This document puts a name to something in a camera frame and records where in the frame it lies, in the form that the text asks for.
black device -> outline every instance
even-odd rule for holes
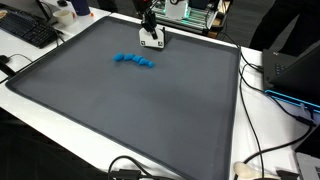
[[[9,62],[9,58],[5,55],[0,55],[0,62],[7,64]]]
[[[16,73],[11,68],[9,68],[5,63],[3,63],[2,61],[0,61],[0,71],[5,73],[9,77],[13,77],[16,75]]]
[[[60,7],[66,7],[66,6],[68,6],[67,1],[65,1],[65,0],[59,0],[59,1],[57,1],[57,3],[58,3],[58,5],[59,5]]]
[[[2,17],[0,29],[39,48],[45,47],[58,37],[53,27],[17,12],[8,12]]]
[[[320,113],[320,46],[301,58],[263,51],[265,93]]]
[[[1,0],[0,3],[43,20],[49,20],[51,16],[46,12],[40,0]]]
[[[37,18],[39,21],[46,21],[49,24],[57,22],[52,13],[59,10],[56,6],[40,0],[1,0],[0,4],[5,5],[9,10],[21,11]]]
[[[152,6],[152,0],[132,0],[136,11],[142,15],[150,6]]]

laptop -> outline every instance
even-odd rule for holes
[[[300,58],[264,50],[262,61],[267,95],[320,113],[320,46]]]
[[[320,127],[296,148],[296,162],[301,180],[320,180]]]

white desk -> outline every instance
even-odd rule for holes
[[[109,13],[105,11],[100,11],[94,8],[91,8],[91,10],[95,13],[94,18],[89,16],[78,17],[74,25],[70,27],[58,25],[57,28],[65,32],[68,38],[71,38],[97,19],[101,18],[102,16],[109,15]],[[140,23],[140,20],[138,19],[119,14],[112,14],[111,16]],[[172,28],[167,28],[167,30],[213,43],[232,46],[228,43]],[[6,44],[6,47],[1,47],[1,53],[5,55],[21,53],[29,56],[33,60],[56,47],[55,43],[53,43],[45,49],[39,50],[4,33],[3,31],[0,31],[0,38],[4,39]],[[255,64],[261,63],[260,52],[243,48],[243,53],[248,61]],[[21,58],[18,59],[17,57],[10,62],[9,66],[14,68],[14,70],[18,70],[26,64],[27,61]],[[0,79],[3,79],[4,77],[4,74],[0,74]],[[247,79],[248,83],[254,85],[255,87],[262,87],[261,75],[256,73],[254,70],[247,68],[245,71],[245,78]],[[260,139],[262,149],[289,142],[297,137],[300,137],[307,130],[307,127],[300,125],[292,118],[288,117],[273,102],[261,94],[254,92],[245,85],[243,86],[243,92],[248,111]],[[154,175],[163,175],[175,179],[181,179],[159,164],[154,163],[149,159],[146,159],[143,156],[124,148],[55,112],[52,112],[36,103],[12,93],[5,87],[4,83],[0,84],[0,97],[0,106],[3,109],[15,115],[17,118],[21,119],[31,127],[35,128],[39,132],[43,133],[47,137],[51,138],[55,142],[59,143],[66,149],[70,150],[99,169],[106,171],[110,162],[114,158],[120,155],[128,155],[146,165],[149,168],[147,170]],[[293,107],[291,105],[285,105],[285,107],[290,112],[295,114],[301,113],[300,109],[297,107]],[[231,166],[234,162],[242,161],[256,151],[257,145],[238,95],[233,131]],[[278,168],[295,172],[297,171],[293,159],[293,151],[290,147],[268,153],[264,155],[264,160],[265,168],[268,172],[274,173]],[[251,165],[259,168],[260,162],[258,159],[255,159],[252,161]],[[126,160],[119,161],[115,164],[115,167],[135,168],[132,163]],[[230,179],[233,179],[233,176],[234,173],[231,167]]]

keyboard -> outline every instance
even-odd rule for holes
[[[275,70],[277,75],[281,74],[285,69],[287,69],[286,66],[281,64],[275,64]]]
[[[53,27],[16,12],[7,12],[0,18],[0,29],[38,48],[43,48],[57,39]]]

plug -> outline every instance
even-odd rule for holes
[[[141,171],[120,169],[119,171],[111,171],[109,177],[116,178],[117,180],[139,180]]]

